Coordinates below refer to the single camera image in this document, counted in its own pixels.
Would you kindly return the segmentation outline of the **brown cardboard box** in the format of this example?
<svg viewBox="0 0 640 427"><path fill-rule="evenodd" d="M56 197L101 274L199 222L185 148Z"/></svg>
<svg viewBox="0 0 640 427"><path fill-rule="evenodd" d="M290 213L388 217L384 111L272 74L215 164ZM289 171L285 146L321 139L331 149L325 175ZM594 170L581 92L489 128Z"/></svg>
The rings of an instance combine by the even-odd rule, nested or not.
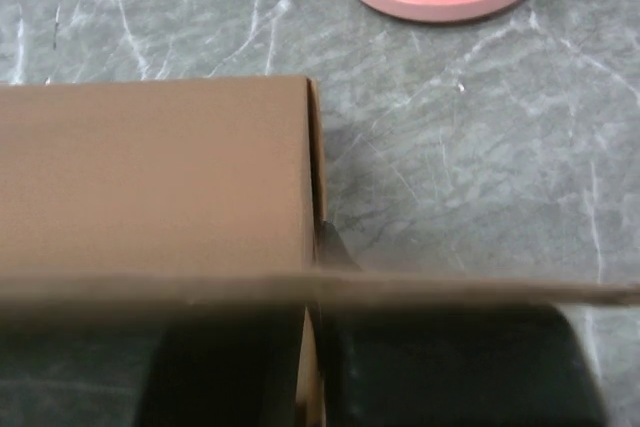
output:
<svg viewBox="0 0 640 427"><path fill-rule="evenodd" d="M5 86L1 320L168 323L302 307L293 426L329 426L312 311L428 301L476 282L366 272L327 219L304 76ZM635 306L632 284L596 302Z"/></svg>

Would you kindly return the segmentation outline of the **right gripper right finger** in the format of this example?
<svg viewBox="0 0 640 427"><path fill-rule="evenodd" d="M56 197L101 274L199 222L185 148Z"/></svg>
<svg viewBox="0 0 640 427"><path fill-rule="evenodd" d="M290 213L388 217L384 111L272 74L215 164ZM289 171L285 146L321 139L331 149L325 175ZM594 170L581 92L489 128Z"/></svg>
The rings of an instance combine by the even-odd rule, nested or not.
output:
<svg viewBox="0 0 640 427"><path fill-rule="evenodd" d="M604 426L561 304L593 287L476 282L433 301L312 311L329 426Z"/></svg>

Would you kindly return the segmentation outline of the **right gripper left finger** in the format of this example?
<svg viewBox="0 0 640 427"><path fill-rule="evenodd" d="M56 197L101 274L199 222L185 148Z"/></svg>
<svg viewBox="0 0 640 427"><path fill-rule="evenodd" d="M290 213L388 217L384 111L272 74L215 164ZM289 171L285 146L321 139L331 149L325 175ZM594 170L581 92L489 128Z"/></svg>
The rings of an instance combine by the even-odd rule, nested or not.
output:
<svg viewBox="0 0 640 427"><path fill-rule="evenodd" d="M305 310L262 308L171 325L137 426L293 426Z"/></svg>

